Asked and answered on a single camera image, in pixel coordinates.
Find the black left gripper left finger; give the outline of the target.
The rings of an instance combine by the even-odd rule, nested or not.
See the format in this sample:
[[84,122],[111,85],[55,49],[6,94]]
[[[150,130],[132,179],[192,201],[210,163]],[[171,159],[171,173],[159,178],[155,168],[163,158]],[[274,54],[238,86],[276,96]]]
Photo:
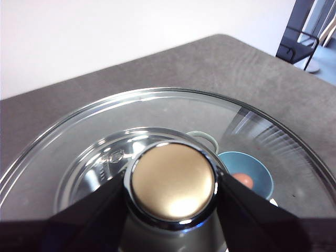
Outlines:
[[1,251],[117,251],[127,214],[115,176],[48,219],[1,222]]

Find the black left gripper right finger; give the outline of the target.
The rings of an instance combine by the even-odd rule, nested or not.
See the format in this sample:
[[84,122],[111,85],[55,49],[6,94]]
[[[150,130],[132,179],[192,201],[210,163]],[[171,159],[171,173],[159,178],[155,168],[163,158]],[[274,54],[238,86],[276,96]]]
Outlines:
[[335,251],[334,218],[299,218],[229,174],[218,179],[217,215],[229,251]]

